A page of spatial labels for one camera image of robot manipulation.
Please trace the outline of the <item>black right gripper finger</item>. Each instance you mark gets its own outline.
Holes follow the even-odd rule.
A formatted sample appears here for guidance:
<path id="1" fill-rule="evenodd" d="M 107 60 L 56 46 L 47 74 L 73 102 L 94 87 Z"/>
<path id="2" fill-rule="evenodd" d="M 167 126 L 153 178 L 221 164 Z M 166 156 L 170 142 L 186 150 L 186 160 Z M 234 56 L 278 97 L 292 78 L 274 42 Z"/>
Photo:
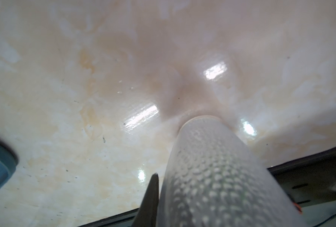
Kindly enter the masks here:
<path id="1" fill-rule="evenodd" d="M 159 176 L 151 176 L 138 213 L 132 227 L 155 227 L 159 203 Z"/>

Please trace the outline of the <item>clear cup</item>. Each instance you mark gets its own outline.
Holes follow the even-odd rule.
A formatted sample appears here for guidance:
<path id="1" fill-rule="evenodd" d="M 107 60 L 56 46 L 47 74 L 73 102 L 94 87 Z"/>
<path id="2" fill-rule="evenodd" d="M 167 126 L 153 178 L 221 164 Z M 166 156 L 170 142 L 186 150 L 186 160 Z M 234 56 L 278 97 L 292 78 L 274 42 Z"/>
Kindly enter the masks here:
<path id="1" fill-rule="evenodd" d="M 302 216 L 248 146 L 221 120 L 185 123 L 169 157 L 159 227 L 304 227 Z"/>

